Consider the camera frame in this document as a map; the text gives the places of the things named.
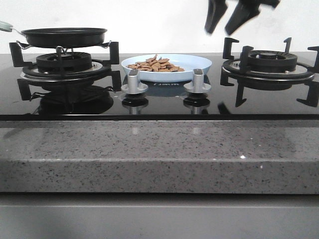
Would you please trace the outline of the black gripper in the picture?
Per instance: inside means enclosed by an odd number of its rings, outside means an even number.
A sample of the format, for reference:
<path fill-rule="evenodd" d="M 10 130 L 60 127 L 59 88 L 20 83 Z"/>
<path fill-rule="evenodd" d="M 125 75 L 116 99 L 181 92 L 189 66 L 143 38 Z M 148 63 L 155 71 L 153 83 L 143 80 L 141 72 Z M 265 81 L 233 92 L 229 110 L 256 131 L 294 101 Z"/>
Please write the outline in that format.
<path fill-rule="evenodd" d="M 280 0 L 239 0 L 225 26 L 227 35 L 232 35 L 244 23 L 259 15 L 259 6 L 261 4 L 277 7 L 279 3 Z M 226 0 L 208 1 L 208 11 L 204 26 L 204 29 L 208 34 L 212 34 L 214 32 L 227 8 Z"/>

